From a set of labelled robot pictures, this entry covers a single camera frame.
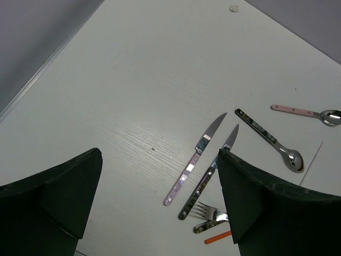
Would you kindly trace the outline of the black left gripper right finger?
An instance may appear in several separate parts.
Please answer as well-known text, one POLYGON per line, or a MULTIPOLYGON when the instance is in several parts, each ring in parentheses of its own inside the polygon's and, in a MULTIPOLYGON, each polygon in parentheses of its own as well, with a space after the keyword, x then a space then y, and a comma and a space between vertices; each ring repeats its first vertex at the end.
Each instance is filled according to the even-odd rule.
POLYGON ((241 255, 340 255, 339 196, 288 182, 225 149, 218 174, 241 255))

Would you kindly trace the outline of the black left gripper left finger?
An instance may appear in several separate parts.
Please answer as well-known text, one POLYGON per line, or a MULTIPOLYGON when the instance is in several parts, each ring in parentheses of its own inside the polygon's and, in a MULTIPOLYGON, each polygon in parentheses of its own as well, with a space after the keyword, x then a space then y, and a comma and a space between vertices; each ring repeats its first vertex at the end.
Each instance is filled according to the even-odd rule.
POLYGON ((102 172, 92 148, 1 186, 1 255, 74 255, 102 172))

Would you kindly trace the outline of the orange chopstick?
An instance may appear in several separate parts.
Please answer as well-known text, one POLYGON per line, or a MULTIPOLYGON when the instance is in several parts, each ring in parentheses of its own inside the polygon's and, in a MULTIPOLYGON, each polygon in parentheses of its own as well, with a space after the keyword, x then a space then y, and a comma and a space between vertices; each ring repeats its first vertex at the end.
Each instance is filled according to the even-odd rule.
POLYGON ((232 235, 232 232, 229 230, 227 232, 221 233, 219 235, 216 235, 216 236, 213 236, 213 237, 210 237, 210 238, 204 240, 204 243, 206 245, 211 244, 213 242, 219 241, 220 239, 226 238, 226 237, 231 236, 231 235, 232 235))

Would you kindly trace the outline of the pink handled fork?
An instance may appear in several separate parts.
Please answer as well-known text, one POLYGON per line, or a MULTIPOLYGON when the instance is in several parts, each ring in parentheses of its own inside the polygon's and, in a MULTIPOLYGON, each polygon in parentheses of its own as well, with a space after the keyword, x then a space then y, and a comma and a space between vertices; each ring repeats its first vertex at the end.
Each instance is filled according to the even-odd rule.
POLYGON ((196 206, 196 213, 200 217, 206 220, 210 220, 210 221, 228 221, 229 220, 227 213, 223 213, 219 209, 206 205, 202 202, 198 202, 196 206))

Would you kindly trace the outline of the dark handled spoon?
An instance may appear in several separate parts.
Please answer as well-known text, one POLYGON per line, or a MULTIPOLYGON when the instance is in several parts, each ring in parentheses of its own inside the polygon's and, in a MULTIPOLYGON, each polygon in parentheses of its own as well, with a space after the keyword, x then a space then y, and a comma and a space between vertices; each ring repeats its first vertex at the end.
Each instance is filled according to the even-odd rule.
POLYGON ((297 150, 289 149, 283 146, 273 135, 271 135, 266 129, 260 126, 241 109, 236 109, 235 114, 279 152, 279 154, 282 156, 285 166, 289 170, 294 173, 304 172, 303 157, 297 150))

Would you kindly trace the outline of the dark handled knife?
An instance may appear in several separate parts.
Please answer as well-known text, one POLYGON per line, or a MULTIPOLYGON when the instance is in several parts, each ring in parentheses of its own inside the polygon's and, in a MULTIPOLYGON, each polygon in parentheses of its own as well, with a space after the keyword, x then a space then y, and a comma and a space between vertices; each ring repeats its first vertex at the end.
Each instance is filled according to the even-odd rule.
MULTIPOLYGON (((237 138, 238 131, 239 131, 239 124, 237 124, 234 127, 234 129, 230 133, 229 137, 227 138, 226 142, 222 146, 222 149, 231 150, 231 148, 233 147, 234 142, 237 138)), ((213 162, 208 167, 205 174, 202 176, 201 180, 199 181, 199 183, 195 187, 194 191, 192 192, 191 196, 189 197, 189 199, 187 200, 187 202, 185 203, 185 205, 181 209, 180 213, 178 214, 179 220, 185 220, 187 218, 190 211, 192 210, 192 208, 196 204, 197 200, 199 199, 200 195, 202 194, 203 190, 207 186, 208 182, 212 178, 213 174, 215 173, 215 171, 217 171, 217 158, 218 158, 218 156, 216 156, 214 158, 213 162)))

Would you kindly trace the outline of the pink handled knife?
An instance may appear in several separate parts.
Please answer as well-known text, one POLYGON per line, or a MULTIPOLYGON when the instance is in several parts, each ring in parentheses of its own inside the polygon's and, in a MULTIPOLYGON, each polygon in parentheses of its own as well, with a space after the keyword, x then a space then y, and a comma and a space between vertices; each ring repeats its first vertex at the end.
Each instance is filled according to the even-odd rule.
POLYGON ((175 199, 177 193, 180 191, 180 189, 182 188, 182 186, 186 182, 187 178, 191 174, 192 170, 194 169, 195 165, 197 164, 198 160, 202 156, 204 150, 206 149, 207 145, 211 141, 213 135, 215 134, 215 132, 219 128, 220 124, 223 122, 226 115, 227 115, 227 113, 221 114, 218 118, 216 118, 210 124, 210 126, 207 128, 207 130, 203 133, 203 135, 201 136, 201 138, 199 139, 199 141, 197 142, 197 144, 195 146, 195 153, 193 154, 193 156, 191 157, 191 159, 189 160, 189 162, 185 166, 184 170, 180 174, 179 178, 177 179, 177 181, 173 185, 172 189, 170 190, 170 192, 166 196, 166 198, 164 200, 165 206, 171 205, 171 203, 175 199))

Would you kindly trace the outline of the pink handled spoon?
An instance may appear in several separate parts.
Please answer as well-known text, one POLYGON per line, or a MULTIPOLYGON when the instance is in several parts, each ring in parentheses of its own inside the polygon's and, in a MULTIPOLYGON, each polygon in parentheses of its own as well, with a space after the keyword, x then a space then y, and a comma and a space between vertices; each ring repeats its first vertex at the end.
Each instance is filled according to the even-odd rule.
POLYGON ((287 106, 282 106, 282 105, 271 105, 270 109, 274 111, 280 111, 283 113, 316 118, 316 119, 319 119, 322 123, 324 123, 327 126, 340 125, 340 111, 339 110, 333 110, 333 109, 324 110, 318 113, 312 110, 299 109, 299 108, 287 107, 287 106))

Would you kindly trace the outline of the dark handled fork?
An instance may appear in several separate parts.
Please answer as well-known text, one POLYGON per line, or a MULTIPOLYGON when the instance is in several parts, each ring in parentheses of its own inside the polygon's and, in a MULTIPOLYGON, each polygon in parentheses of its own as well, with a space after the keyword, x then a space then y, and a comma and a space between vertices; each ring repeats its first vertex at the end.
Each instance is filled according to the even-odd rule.
POLYGON ((193 228, 193 232, 195 234, 201 234, 201 233, 203 233, 203 232, 205 232, 205 231, 207 231, 207 230, 209 230, 211 228, 214 228, 214 227, 216 227, 216 226, 218 226, 218 225, 220 225, 220 224, 222 224, 224 222, 225 222, 225 220, 221 220, 221 221, 214 221, 214 220, 212 220, 212 221, 205 221, 205 222, 195 226, 193 228))

